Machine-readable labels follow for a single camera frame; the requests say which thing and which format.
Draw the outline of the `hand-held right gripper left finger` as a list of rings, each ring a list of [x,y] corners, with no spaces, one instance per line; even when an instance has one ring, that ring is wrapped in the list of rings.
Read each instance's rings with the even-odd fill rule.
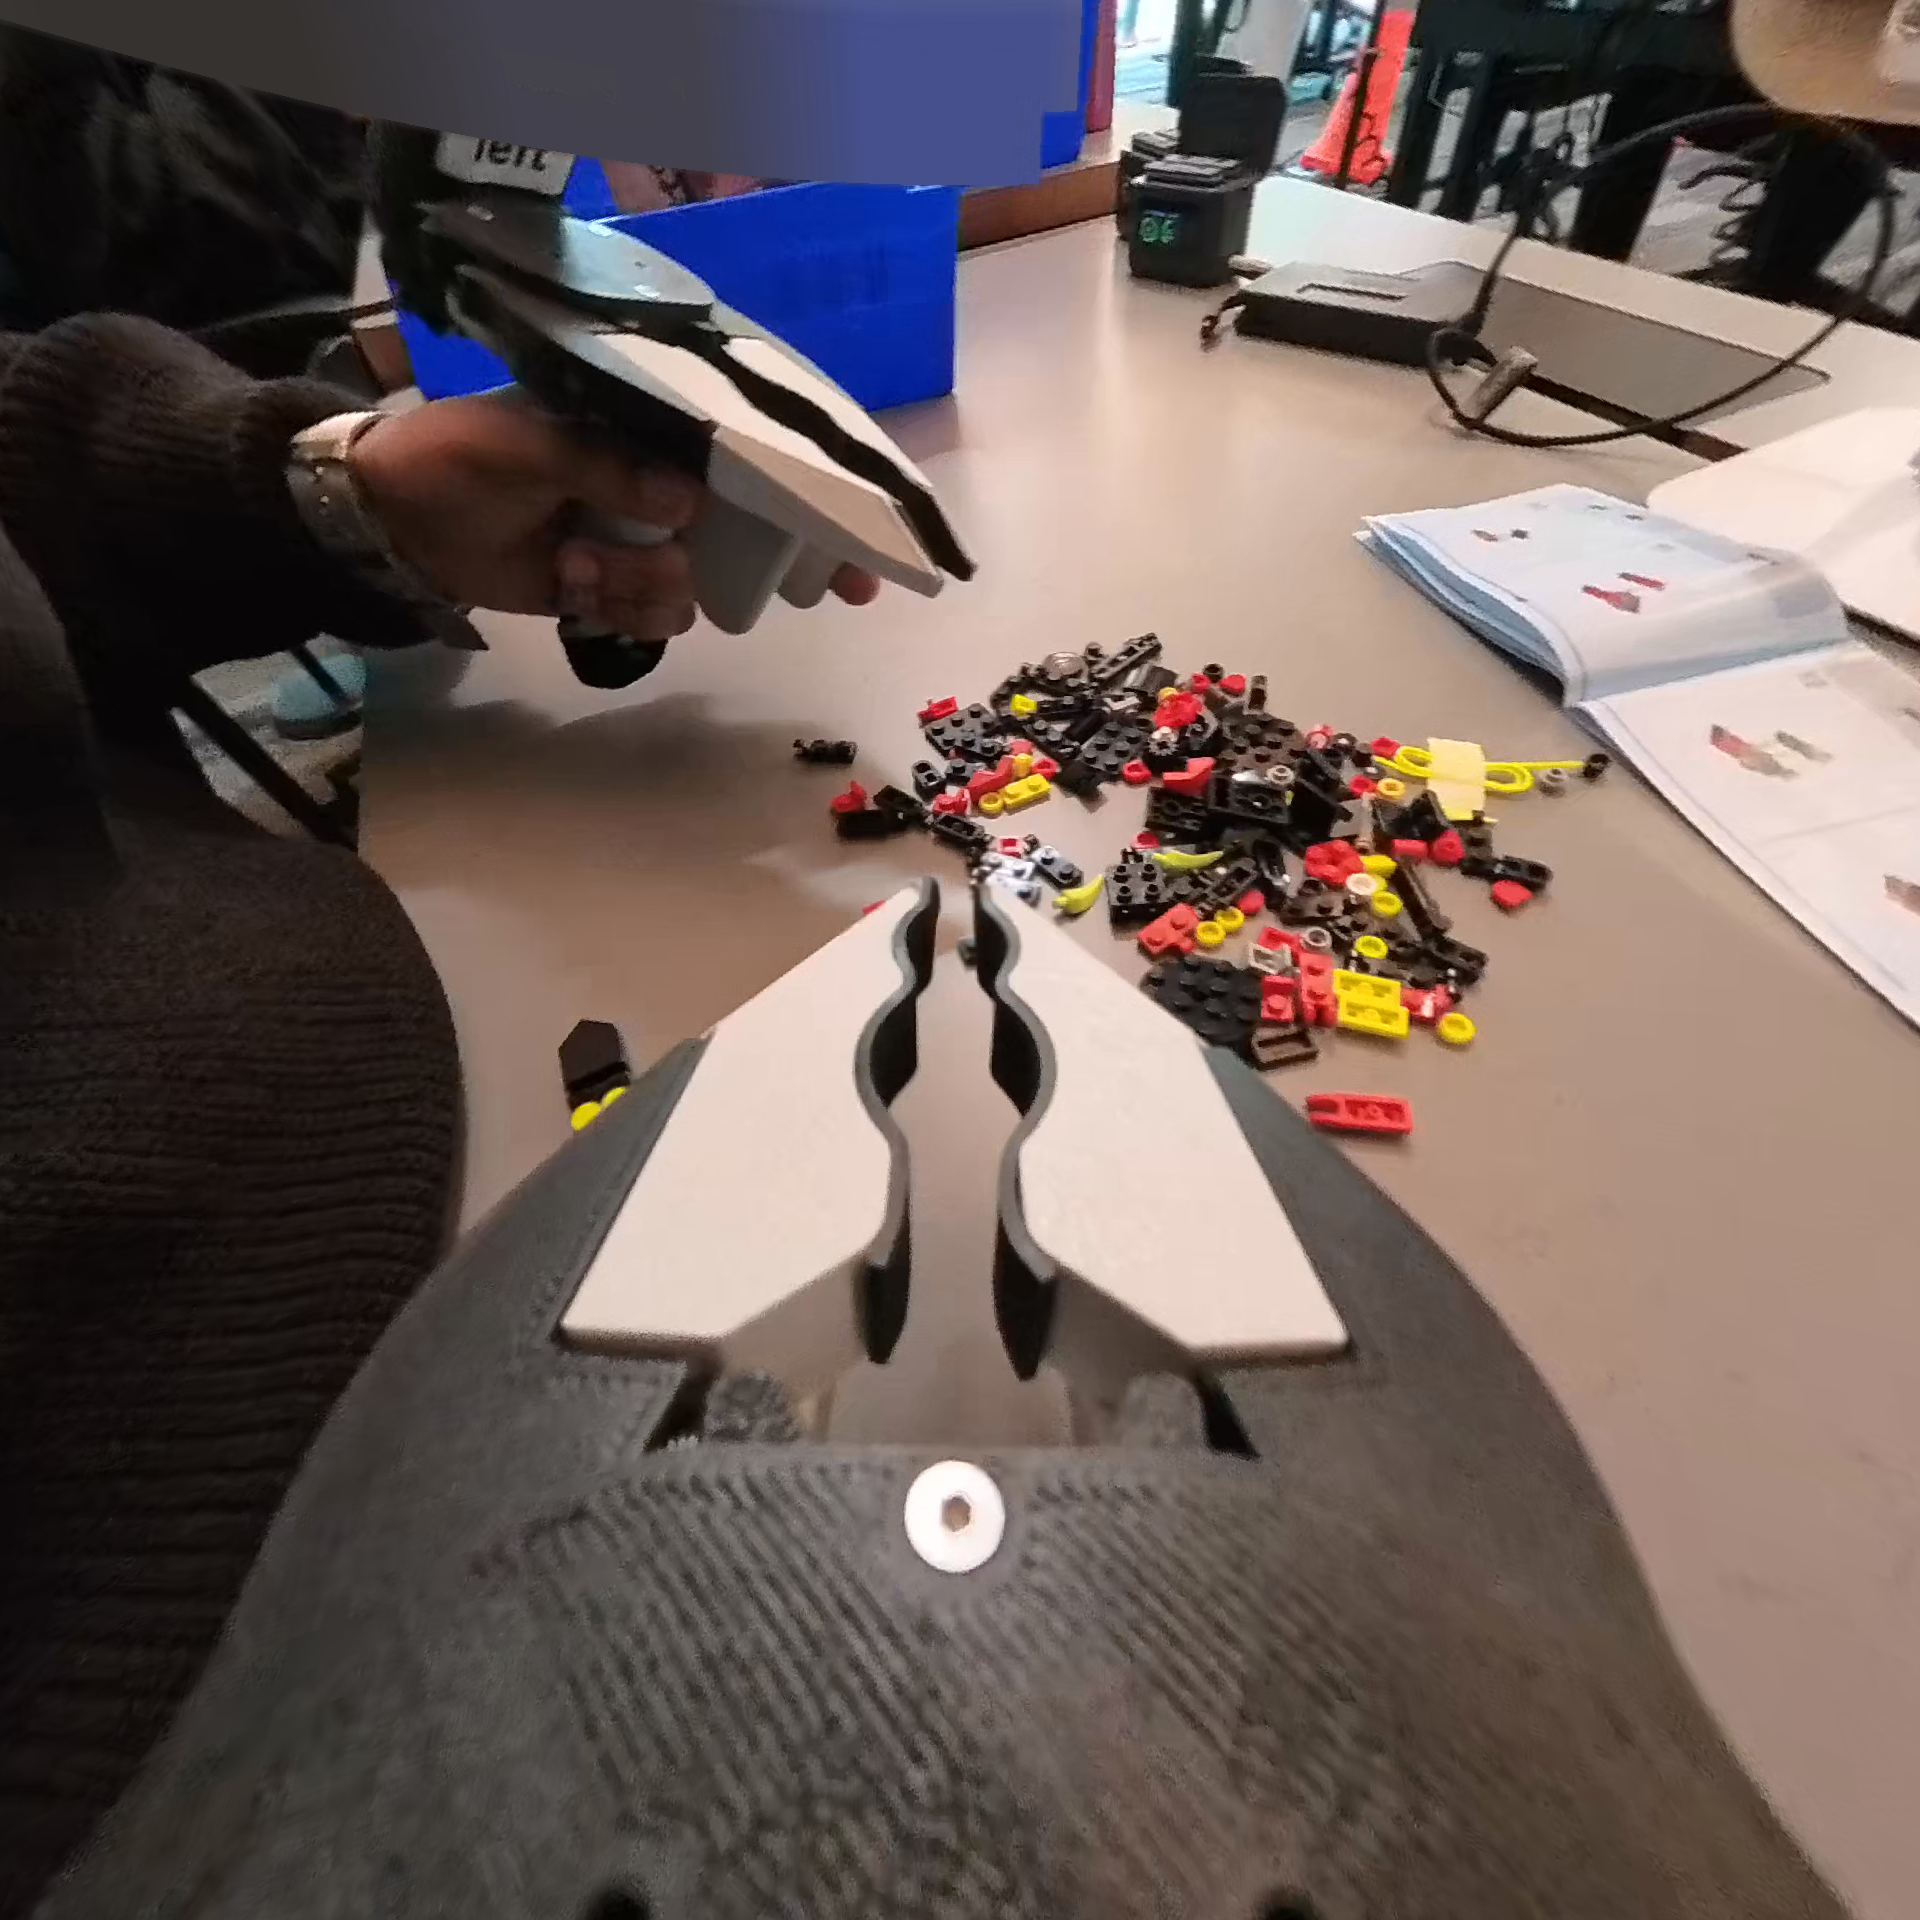
[[[918,1074],[939,884],[918,878],[699,1041],[559,1332],[591,1355],[888,1363],[911,1299]]]

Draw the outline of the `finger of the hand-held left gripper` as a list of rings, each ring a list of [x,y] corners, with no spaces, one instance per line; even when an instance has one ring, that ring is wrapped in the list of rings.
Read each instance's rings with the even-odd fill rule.
[[[743,323],[703,323],[699,357],[719,381],[719,498],[894,583],[976,573],[925,469],[805,357]]]
[[[805,357],[769,337],[719,337],[708,349],[648,337],[586,337],[585,367],[611,381],[634,435],[665,454],[669,431],[715,504],[764,522],[825,568],[854,566],[935,598],[948,568],[888,484],[925,473]]]

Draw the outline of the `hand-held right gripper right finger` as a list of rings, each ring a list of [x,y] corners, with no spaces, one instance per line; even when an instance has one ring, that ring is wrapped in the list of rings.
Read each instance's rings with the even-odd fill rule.
[[[1228,1100],[1238,1059],[1010,889],[974,898],[974,953],[988,1070],[1020,1113],[991,1274],[1013,1370],[1342,1355],[1348,1328]]]

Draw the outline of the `black red yellow lego assembly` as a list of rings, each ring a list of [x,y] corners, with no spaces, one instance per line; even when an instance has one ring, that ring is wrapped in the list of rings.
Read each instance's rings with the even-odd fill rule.
[[[566,1111],[573,1134],[591,1126],[603,1107],[634,1084],[626,1041],[614,1022],[582,1019],[559,1044]]]

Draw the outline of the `pile of lego pieces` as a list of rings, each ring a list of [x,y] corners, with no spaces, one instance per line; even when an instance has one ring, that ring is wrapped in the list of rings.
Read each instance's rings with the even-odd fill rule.
[[[1139,632],[1016,663],[974,703],[925,700],[901,778],[857,778],[854,739],[832,731],[788,755],[841,778],[824,802],[841,842],[920,836],[974,889],[1010,889],[1059,923],[1107,916],[1139,991],[1238,1064],[1317,1069],[1335,1041],[1470,1051],[1494,958],[1453,894],[1514,922],[1556,883],[1494,807],[1598,786],[1613,758],[1519,755],[1591,771],[1453,813],[1372,767],[1376,739],[1426,741],[1294,721],[1271,684],[1217,659],[1176,670]]]

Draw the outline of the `lego instruction booklet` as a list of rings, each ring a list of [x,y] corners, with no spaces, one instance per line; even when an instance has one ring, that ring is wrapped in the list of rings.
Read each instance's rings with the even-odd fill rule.
[[[1917,674],[1807,559],[1569,484],[1354,537],[1917,1026]]]

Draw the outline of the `person's left forearm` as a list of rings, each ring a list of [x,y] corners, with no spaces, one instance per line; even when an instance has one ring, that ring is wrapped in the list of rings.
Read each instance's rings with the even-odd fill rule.
[[[92,717],[131,734],[180,681],[312,637],[429,637],[308,531],[299,431],[352,409],[312,379],[254,379],[150,321],[2,332],[2,531],[43,589]]]

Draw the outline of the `person's left hand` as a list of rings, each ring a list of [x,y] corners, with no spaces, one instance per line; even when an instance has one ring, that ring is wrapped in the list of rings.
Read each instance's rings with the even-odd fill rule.
[[[377,417],[345,467],[391,556],[451,603],[634,639],[695,628],[687,536],[704,486],[511,392]]]

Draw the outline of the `blue storage bin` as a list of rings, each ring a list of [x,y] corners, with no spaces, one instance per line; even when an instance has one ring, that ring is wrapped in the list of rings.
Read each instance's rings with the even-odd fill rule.
[[[603,165],[573,157],[566,204],[695,272],[719,299],[825,369],[865,410],[952,387],[957,189],[774,182],[623,213]],[[424,397],[510,384],[510,369],[487,346],[442,337],[405,307],[398,332]]]
[[[1078,3],[1074,102],[1041,117],[1041,169],[1072,165],[1114,123],[1115,3]]]

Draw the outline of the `black charging case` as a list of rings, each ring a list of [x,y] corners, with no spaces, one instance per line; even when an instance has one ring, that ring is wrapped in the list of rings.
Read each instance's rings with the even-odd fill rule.
[[[1248,249],[1259,172],[1221,157],[1155,157],[1120,189],[1126,275],[1170,287],[1221,287]]]

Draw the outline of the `flat black hub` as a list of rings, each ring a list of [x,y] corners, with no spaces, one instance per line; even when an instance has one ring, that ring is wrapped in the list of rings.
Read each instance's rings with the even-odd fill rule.
[[[1401,275],[1294,261],[1243,285],[1228,318],[1243,339],[1425,369],[1433,337],[1479,337],[1489,299],[1485,275],[1467,261]]]

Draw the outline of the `small black box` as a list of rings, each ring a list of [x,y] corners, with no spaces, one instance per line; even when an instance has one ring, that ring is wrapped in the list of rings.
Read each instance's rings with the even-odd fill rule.
[[[1280,154],[1287,108],[1287,74],[1195,63],[1181,88],[1173,149],[1192,160],[1232,162],[1248,175],[1268,175]]]

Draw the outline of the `orange cone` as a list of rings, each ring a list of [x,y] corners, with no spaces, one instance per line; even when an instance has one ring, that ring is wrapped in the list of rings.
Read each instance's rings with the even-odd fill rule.
[[[1342,80],[1329,121],[1296,157],[1294,169],[1337,186],[1376,186],[1384,178],[1392,162],[1392,154],[1384,149],[1384,121],[1395,102],[1395,86],[1395,59],[1381,46],[1365,50],[1354,71]]]

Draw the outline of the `white document stand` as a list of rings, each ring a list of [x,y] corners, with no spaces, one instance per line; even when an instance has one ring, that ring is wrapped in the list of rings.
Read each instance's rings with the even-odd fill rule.
[[[1730,46],[1776,108],[1917,131],[1917,3],[1733,3]],[[1798,556],[1849,614],[1917,649],[1917,384],[1672,481],[1653,505]]]

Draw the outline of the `black metal frame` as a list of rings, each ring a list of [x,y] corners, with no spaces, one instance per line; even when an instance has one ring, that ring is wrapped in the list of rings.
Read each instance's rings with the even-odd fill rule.
[[[344,639],[232,659],[190,678],[175,731],[207,782],[263,828],[360,842],[364,663]]]

